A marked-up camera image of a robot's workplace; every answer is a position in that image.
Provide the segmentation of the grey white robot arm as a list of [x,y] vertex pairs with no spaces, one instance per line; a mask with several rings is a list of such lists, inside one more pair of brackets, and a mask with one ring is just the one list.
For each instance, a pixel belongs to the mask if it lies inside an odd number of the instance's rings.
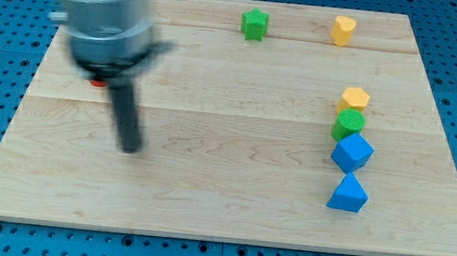
[[49,16],[63,24],[72,59],[90,80],[109,88],[120,148],[142,146],[134,79],[173,49],[160,40],[148,0],[58,0]]

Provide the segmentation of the black end effector mount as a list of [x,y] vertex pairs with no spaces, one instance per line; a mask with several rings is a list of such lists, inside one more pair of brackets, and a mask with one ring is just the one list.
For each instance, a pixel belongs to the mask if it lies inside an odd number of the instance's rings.
[[156,41],[148,44],[146,50],[132,59],[116,60],[111,63],[96,63],[75,59],[76,65],[83,70],[87,79],[108,81],[110,79],[134,78],[149,70],[164,55],[173,51],[173,41]]

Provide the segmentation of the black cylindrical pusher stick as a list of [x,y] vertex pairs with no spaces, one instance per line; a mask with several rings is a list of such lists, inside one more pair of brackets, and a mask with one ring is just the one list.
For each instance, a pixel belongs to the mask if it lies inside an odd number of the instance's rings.
[[133,83],[111,80],[108,86],[120,149],[126,153],[137,152],[142,139]]

